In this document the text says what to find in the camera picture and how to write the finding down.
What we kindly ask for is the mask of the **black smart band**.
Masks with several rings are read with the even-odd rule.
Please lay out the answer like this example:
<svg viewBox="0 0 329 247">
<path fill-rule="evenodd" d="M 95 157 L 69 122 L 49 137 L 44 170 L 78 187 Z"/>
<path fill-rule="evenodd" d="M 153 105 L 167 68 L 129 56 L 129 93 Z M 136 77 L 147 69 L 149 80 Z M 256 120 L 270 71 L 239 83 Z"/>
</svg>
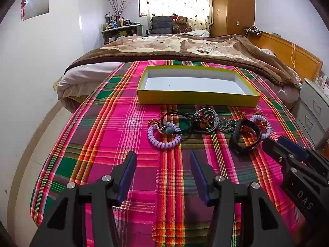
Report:
<svg viewBox="0 0 329 247">
<path fill-rule="evenodd" d="M 262 132 L 254 122 L 239 119 L 229 139 L 229 149 L 238 156 L 248 156 L 258 147 L 261 139 Z"/>
</svg>

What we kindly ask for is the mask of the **white nightstand drawers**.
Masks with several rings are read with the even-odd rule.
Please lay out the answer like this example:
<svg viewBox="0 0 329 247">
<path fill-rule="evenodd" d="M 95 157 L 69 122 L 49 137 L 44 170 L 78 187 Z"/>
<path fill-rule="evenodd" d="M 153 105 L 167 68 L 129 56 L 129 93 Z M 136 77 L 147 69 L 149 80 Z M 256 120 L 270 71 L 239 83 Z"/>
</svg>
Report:
<svg viewBox="0 0 329 247">
<path fill-rule="evenodd" d="M 311 141 L 315 149 L 319 149 L 328 140 L 328 98 L 311 80 L 304 78 L 299 99 L 292 109 L 298 125 Z"/>
</svg>

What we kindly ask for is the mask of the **wooden headboard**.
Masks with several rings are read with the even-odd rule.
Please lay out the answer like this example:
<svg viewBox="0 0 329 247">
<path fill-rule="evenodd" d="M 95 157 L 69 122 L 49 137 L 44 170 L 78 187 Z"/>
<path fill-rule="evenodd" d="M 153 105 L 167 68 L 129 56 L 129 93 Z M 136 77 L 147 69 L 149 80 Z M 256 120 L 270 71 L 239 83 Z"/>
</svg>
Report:
<svg viewBox="0 0 329 247">
<path fill-rule="evenodd" d="M 319 76 L 323 62 L 295 43 L 266 32 L 261 35 L 249 32 L 247 38 L 255 46 L 274 52 L 278 59 L 293 68 L 302 80 L 307 78 L 314 81 Z"/>
</svg>

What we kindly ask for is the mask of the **yellow-green shallow box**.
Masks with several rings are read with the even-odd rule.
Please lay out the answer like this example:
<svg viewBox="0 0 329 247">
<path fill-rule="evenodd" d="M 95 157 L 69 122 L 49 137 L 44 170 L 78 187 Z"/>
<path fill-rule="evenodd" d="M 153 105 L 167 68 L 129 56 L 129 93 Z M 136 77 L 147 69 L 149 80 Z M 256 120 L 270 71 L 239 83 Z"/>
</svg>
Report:
<svg viewBox="0 0 329 247">
<path fill-rule="evenodd" d="M 141 105 L 221 105 L 255 108 L 260 94 L 235 70 L 210 66 L 147 66 L 138 83 Z"/>
</svg>

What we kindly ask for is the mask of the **pink plaid cloth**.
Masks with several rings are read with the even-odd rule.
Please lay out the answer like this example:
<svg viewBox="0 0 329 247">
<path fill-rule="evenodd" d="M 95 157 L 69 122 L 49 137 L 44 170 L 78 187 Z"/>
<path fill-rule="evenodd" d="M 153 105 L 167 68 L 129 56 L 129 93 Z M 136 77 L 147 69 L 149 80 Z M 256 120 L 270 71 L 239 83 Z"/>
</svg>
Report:
<svg viewBox="0 0 329 247">
<path fill-rule="evenodd" d="M 229 135 L 215 132 L 184 137 L 160 150 L 147 137 L 148 122 L 169 110 L 194 113 L 196 105 L 140 105 L 137 87 L 147 66 L 162 60 L 119 65 L 97 85 L 61 132 L 34 187 L 30 216 L 40 225 L 69 182 L 94 182 L 122 163 L 129 151 L 137 168 L 128 198 L 114 209 L 123 246 L 203 246 L 212 208 L 200 200 L 190 170 L 190 154 L 205 158 L 216 173 L 234 183 L 257 182 L 275 204 L 290 232 L 301 214 L 280 188 L 280 166 L 261 148 L 240 158 Z"/>
</svg>

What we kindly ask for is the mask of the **brown fleece blanket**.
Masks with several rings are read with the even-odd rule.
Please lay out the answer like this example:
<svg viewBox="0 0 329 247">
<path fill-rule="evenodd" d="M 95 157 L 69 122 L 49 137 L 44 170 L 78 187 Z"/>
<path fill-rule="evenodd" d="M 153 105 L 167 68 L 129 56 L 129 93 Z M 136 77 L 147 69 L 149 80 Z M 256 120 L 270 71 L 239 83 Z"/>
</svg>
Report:
<svg viewBox="0 0 329 247">
<path fill-rule="evenodd" d="M 300 89 L 292 69 L 278 57 L 265 53 L 241 35 L 128 36 L 88 52 L 75 60 L 68 68 L 87 64 L 147 60 L 193 61 L 235 66 L 253 71 L 276 86 Z"/>
</svg>

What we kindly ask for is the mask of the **white bed sheet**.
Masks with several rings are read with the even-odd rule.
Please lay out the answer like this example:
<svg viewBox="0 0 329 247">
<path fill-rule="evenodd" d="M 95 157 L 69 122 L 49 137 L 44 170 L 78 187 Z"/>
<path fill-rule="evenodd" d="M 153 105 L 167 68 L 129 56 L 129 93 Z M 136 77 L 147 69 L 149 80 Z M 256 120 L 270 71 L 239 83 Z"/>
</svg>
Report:
<svg viewBox="0 0 329 247">
<path fill-rule="evenodd" d="M 123 63 L 96 63 L 70 69 L 61 78 L 57 98 L 69 112 L 74 113 L 84 100 Z"/>
</svg>

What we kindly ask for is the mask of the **wooden wardrobe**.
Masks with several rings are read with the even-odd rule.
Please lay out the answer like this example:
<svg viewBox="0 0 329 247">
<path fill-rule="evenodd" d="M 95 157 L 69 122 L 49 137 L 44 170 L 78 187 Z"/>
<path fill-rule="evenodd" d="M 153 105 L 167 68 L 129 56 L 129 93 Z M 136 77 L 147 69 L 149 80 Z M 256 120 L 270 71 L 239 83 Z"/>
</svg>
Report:
<svg viewBox="0 0 329 247">
<path fill-rule="evenodd" d="M 242 35 L 255 23 L 255 0 L 212 0 L 212 37 Z"/>
</svg>

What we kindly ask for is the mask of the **teddy bear santa hat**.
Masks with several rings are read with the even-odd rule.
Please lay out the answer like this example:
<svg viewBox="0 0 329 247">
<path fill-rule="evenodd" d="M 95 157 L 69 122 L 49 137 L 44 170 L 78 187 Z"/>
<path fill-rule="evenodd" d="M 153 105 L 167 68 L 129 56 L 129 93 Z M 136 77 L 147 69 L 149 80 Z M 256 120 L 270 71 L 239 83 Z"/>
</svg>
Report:
<svg viewBox="0 0 329 247">
<path fill-rule="evenodd" d="M 189 25 L 189 19 L 184 16 L 173 16 L 173 34 L 191 32 L 192 27 Z"/>
</svg>

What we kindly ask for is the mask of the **dark grey chair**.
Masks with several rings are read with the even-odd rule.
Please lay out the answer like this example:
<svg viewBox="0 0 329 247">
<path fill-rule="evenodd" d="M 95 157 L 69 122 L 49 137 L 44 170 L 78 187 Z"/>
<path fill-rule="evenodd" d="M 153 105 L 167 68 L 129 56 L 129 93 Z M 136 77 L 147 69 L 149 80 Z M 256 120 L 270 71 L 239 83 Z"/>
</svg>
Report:
<svg viewBox="0 0 329 247">
<path fill-rule="evenodd" d="M 151 18 L 151 28 L 146 30 L 146 35 L 173 34 L 172 16 L 153 16 Z"/>
</svg>

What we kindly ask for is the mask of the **cluttered desk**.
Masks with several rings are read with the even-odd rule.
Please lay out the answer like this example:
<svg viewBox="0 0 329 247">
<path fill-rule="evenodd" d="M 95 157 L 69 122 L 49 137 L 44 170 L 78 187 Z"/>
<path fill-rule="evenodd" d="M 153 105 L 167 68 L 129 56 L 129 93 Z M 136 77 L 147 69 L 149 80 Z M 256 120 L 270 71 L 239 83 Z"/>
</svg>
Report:
<svg viewBox="0 0 329 247">
<path fill-rule="evenodd" d="M 140 22 L 132 22 L 130 19 L 118 18 L 115 15 L 105 15 L 105 24 L 103 24 L 102 30 L 105 45 L 120 37 L 142 35 L 143 25 Z"/>
</svg>

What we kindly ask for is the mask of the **dried branch vase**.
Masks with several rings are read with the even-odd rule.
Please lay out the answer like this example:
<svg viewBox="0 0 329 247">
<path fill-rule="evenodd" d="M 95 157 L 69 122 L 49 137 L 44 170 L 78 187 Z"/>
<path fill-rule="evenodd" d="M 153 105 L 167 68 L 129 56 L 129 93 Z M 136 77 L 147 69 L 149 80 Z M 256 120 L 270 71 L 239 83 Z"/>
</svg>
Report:
<svg viewBox="0 0 329 247">
<path fill-rule="evenodd" d="M 117 22 L 120 22 L 123 12 L 133 1 L 134 0 L 110 0 L 110 5 L 114 11 Z"/>
</svg>

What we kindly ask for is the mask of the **wall poster calendar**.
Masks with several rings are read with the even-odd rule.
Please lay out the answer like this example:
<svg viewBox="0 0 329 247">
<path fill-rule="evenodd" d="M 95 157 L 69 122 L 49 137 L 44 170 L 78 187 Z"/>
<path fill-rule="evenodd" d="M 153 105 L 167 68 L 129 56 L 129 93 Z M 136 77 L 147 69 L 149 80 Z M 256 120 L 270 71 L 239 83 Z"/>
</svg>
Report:
<svg viewBox="0 0 329 247">
<path fill-rule="evenodd" d="M 22 0 L 21 19 L 23 21 L 49 13 L 49 0 Z"/>
</svg>

